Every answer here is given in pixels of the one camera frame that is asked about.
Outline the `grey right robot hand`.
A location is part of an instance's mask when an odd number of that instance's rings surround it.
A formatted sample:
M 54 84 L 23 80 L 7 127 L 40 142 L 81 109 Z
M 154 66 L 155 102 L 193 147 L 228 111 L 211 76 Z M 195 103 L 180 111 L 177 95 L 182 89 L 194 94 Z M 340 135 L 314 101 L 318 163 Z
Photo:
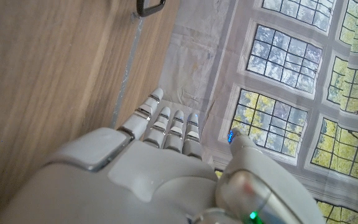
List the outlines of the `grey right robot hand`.
M 54 152 L 0 223 L 323 223 L 307 189 L 232 129 L 222 175 L 201 158 L 198 116 L 159 107 L 155 89 L 119 128 Z

